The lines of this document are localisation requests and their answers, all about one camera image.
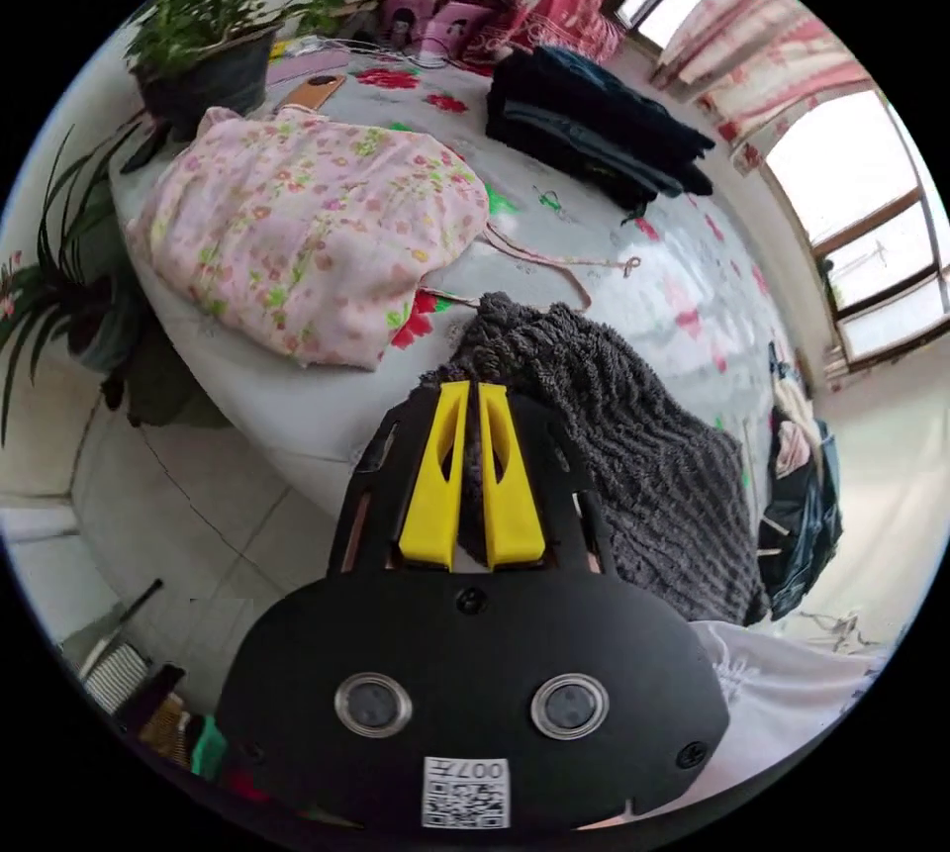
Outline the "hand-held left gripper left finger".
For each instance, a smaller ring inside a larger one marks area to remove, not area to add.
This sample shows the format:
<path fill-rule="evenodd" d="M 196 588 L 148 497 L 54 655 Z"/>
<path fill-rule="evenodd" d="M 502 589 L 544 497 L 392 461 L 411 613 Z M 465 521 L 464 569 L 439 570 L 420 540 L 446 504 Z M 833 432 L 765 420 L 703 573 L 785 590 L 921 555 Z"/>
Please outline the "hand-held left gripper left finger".
<path fill-rule="evenodd" d="M 399 537 L 403 559 L 413 565 L 453 563 L 464 475 L 465 425 L 470 384 L 432 388 L 424 446 Z"/>

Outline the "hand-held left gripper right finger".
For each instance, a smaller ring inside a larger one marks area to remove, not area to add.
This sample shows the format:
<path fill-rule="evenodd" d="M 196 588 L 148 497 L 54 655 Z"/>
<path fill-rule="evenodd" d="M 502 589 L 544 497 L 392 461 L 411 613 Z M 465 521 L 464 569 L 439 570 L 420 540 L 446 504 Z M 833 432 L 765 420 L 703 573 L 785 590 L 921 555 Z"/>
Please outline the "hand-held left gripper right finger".
<path fill-rule="evenodd" d="M 544 555 L 544 534 L 507 389 L 480 383 L 478 410 L 488 566 L 535 565 Z"/>

